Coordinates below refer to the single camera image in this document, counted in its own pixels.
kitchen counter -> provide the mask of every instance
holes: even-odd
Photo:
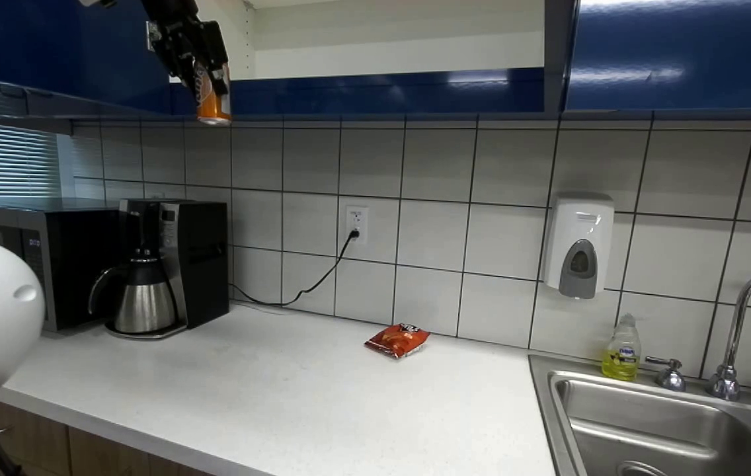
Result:
[[[167,341],[44,335],[0,401],[209,474],[554,474],[523,353],[233,304]]]

cabinet door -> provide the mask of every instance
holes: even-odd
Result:
[[[0,404],[0,444],[26,476],[68,476],[67,429]]]
[[[581,0],[568,112],[751,112],[751,2]]]
[[[0,81],[168,112],[167,72],[146,48],[146,10],[137,0],[111,7],[0,0]]]
[[[200,476],[176,464],[68,429],[74,476]]]

electrical outlet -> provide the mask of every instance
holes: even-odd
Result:
[[[344,218],[347,218],[347,236],[352,230],[357,230],[360,236],[357,236],[355,243],[357,245],[367,245],[367,238],[369,238],[369,210],[364,210],[364,206],[347,206]]]

wall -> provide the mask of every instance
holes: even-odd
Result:
[[[253,7],[246,0],[197,0],[197,19],[217,22],[233,79],[253,76]]]
[[[355,0],[253,17],[253,76],[261,79],[541,63],[541,0]]]
[[[594,358],[631,313],[646,354],[710,372],[751,279],[751,120],[80,124],[59,150],[68,197],[226,200],[233,279],[260,298],[322,275],[340,210],[367,206],[369,243],[295,304],[322,316]],[[561,191],[619,212],[591,301],[536,285]],[[751,316],[737,368],[751,380]]]

stainless steel sink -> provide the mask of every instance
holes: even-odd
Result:
[[[531,358],[561,476],[751,476],[751,404]]]

